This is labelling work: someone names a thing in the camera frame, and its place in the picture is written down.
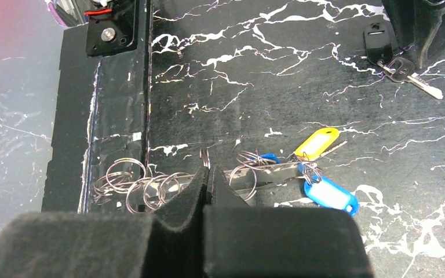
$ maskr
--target gray surface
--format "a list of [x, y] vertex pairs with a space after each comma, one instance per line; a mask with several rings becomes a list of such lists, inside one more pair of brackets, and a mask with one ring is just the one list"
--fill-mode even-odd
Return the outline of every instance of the gray surface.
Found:
[[0, 0], [0, 230], [41, 208], [63, 33], [43, 0], [15, 3]]

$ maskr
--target black key fob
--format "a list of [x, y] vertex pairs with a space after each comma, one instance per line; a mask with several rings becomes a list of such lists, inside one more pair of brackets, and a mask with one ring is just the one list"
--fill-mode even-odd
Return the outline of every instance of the black key fob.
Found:
[[393, 49], [388, 29], [381, 23], [372, 23], [364, 30], [364, 45], [369, 62], [388, 64], [393, 59]]

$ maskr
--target black panel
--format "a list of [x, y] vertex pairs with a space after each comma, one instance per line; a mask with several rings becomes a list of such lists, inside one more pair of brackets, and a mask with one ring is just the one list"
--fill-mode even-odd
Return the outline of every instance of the black panel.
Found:
[[[43, 211], [88, 211], [92, 176], [104, 175], [105, 165], [117, 158], [144, 159], [150, 4], [141, 1], [139, 11], [135, 51], [89, 58], [87, 26], [64, 32], [54, 150]], [[133, 141], [134, 134], [140, 139]]]

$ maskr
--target blue key tag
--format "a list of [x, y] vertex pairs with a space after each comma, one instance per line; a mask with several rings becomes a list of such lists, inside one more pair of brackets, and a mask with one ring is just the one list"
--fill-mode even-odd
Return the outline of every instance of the blue key tag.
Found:
[[359, 201], [356, 196], [326, 177], [322, 177], [321, 182], [311, 186], [308, 182], [304, 182], [304, 192], [308, 198], [321, 207], [343, 210], [350, 216], [354, 216], [359, 211]]
[[280, 160], [277, 156], [275, 156], [273, 153], [266, 153], [265, 155], [261, 155], [261, 158], [269, 159], [275, 161], [275, 163], [280, 164]]

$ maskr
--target black plastic bracket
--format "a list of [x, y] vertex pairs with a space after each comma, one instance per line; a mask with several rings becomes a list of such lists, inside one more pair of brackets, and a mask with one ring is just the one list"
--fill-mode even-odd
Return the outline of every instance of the black plastic bracket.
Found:
[[445, 0], [382, 0], [400, 47], [414, 45], [412, 57], [425, 68], [445, 51]]
[[364, 45], [369, 62], [389, 63], [393, 59], [393, 48], [388, 29], [381, 23], [372, 23], [364, 30]]
[[[90, 16], [86, 53], [91, 56], [110, 56], [137, 48], [139, 0], [117, 0], [112, 2], [112, 12]], [[104, 41], [104, 30], [114, 30], [113, 39]]]

